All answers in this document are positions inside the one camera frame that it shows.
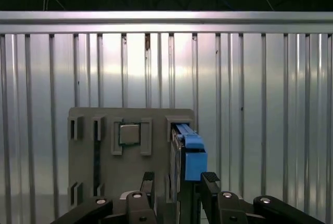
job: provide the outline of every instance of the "blue clip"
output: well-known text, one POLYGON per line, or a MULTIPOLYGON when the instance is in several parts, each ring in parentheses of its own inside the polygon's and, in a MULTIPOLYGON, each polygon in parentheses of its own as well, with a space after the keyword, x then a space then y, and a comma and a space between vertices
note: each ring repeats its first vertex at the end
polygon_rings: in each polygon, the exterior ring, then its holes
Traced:
POLYGON ((185 140, 185 148, 191 149, 191 152, 185 152, 185 180, 200 181, 201 173, 207 171, 207 153, 203 140, 187 124, 177 124, 176 127, 179 136, 185 140))
POLYGON ((185 139, 185 148, 204 150, 202 138, 187 124, 177 124, 176 127, 185 139))

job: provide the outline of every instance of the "corrugated metal wall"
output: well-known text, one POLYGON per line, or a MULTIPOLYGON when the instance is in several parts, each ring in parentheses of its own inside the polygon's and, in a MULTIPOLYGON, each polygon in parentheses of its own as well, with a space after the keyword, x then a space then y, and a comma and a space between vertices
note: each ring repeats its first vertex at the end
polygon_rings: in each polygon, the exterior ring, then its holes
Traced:
POLYGON ((67 211, 73 106, 191 108, 222 189, 331 222, 332 36, 4 34, 0 222, 67 211))

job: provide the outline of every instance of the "metal square chip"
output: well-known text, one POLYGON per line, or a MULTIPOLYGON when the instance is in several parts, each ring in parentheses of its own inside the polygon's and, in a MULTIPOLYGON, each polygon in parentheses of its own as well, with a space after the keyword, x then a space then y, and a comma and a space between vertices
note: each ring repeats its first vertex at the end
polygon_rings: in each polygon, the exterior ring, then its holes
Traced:
POLYGON ((140 143, 140 126, 138 124, 120 125, 119 145, 140 143))

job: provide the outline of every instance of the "metal frame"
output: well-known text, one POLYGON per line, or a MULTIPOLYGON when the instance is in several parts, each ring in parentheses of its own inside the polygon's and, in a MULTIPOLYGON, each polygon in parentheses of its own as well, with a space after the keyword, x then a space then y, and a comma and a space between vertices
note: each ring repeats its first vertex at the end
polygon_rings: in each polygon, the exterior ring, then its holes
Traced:
POLYGON ((0 12, 0 33, 333 33, 331 12, 0 12))

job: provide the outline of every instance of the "black strip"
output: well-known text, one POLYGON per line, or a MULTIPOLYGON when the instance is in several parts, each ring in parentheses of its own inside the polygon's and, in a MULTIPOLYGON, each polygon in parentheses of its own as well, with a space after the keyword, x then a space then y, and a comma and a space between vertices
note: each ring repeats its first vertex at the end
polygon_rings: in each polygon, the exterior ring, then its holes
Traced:
POLYGON ((54 92, 54 35, 49 36, 50 62, 50 102, 51 102, 51 132, 52 132, 52 164, 53 164, 53 204, 55 219, 59 218, 59 189, 58 189, 58 161, 55 132, 55 92, 54 92))
POLYGON ((305 143, 304 143, 304 212, 310 212, 310 36, 305 36, 305 143))
POLYGON ((261 150, 261 194, 266 194, 266 163, 267 163, 267 46, 266 34, 261 35, 262 40, 262 150, 261 150))
POLYGON ((30 223, 36 223, 36 196, 35 196, 35 174, 32 140, 32 95, 31 95, 31 49, 30 36, 25 36, 25 81, 27 83, 27 120, 28 120, 28 156, 29 156, 29 189, 30 189, 30 223))
POLYGON ((4 169, 5 169, 5 199, 6 199, 6 219, 7 224, 12 223, 11 219, 11 180, 10 180, 10 157, 9 157, 9 136, 8 136, 8 105, 7 105, 7 76, 6 76, 6 44, 5 36, 0 36, 0 79, 2 85, 2 122, 3 122, 3 137, 4 137, 4 169))
POLYGON ((94 196, 97 196, 97 189, 100 185, 100 141, 98 141, 98 121, 94 121, 94 196))
POLYGON ((203 172, 202 175, 206 177, 208 182, 220 181, 214 172, 203 172))

